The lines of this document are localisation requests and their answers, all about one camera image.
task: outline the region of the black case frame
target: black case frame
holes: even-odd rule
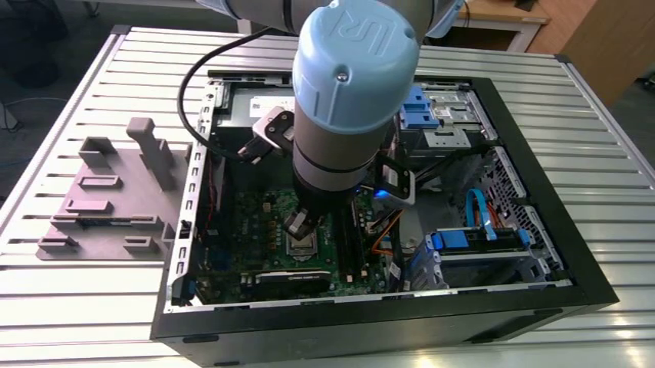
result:
[[[538,211],[574,286],[164,314],[168,255],[151,338],[167,343],[196,364],[228,366],[486,343],[512,338],[564,316],[590,313],[618,302],[491,80],[430,76],[416,76],[415,80],[470,83],[526,187],[526,204]]]

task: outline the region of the blue led light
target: blue led light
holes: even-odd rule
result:
[[[379,190],[379,191],[376,191],[376,194],[374,196],[376,198],[384,198],[384,197],[390,196],[390,192],[387,192],[386,190]]]

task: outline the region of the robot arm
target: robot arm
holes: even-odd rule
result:
[[[196,0],[235,19],[248,19],[280,31],[300,34],[307,18],[331,0]],[[418,39],[440,38],[451,29],[464,0],[380,0],[407,19]]]
[[[446,33],[463,0],[199,2],[284,31],[300,28],[292,66],[299,205],[284,227],[303,239],[352,201],[414,84],[419,40],[426,32]]]

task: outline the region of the metal table surface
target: metal table surface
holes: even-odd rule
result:
[[[191,63],[238,37],[152,28],[111,34],[0,210],[0,366],[194,366],[148,340],[162,263],[40,261],[36,241],[88,136],[134,145],[126,124],[144,116],[158,137],[191,141],[178,85]],[[286,71],[295,48],[294,38],[266,37],[210,65]],[[206,71],[187,92],[191,121]],[[655,175],[576,70],[547,55],[426,48],[418,71],[494,80],[622,301],[504,343],[266,366],[655,366]]]

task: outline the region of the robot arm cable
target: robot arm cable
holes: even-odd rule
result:
[[[187,119],[187,112],[184,111],[184,94],[187,92],[187,86],[191,78],[194,77],[194,74],[198,72],[200,67],[210,61],[211,58],[219,56],[223,54],[226,51],[230,51],[232,48],[238,48],[240,45],[247,44],[252,40],[256,40],[260,38],[263,35],[267,35],[271,33],[274,28],[268,27],[260,30],[258,33],[251,34],[250,36],[246,36],[240,38],[239,40],[231,42],[230,44],[224,44],[220,48],[215,49],[211,51],[206,56],[203,56],[199,61],[194,64],[191,69],[187,72],[187,75],[183,78],[183,82],[180,83],[180,88],[178,91],[178,115],[180,117],[180,120],[183,121],[184,128],[187,129],[188,133],[194,138],[198,140],[198,142],[207,147],[210,151],[216,153],[218,155],[226,157],[230,160],[238,161],[238,162],[244,162],[248,160],[247,157],[242,156],[238,153],[230,152],[224,150],[219,145],[212,144],[194,129],[191,126],[188,119]]]

